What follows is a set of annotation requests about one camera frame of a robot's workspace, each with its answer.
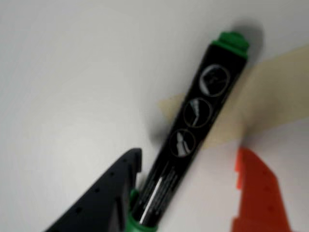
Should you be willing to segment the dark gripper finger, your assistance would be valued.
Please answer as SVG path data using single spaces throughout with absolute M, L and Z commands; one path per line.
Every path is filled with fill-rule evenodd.
M 125 231 L 141 162 L 140 148 L 128 150 L 47 231 Z

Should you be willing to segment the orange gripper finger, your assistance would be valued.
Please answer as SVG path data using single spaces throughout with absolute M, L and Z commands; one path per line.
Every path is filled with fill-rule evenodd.
M 233 219 L 233 232 L 291 232 L 272 170 L 248 148 L 238 150 L 235 171 L 241 190 L 239 214 Z

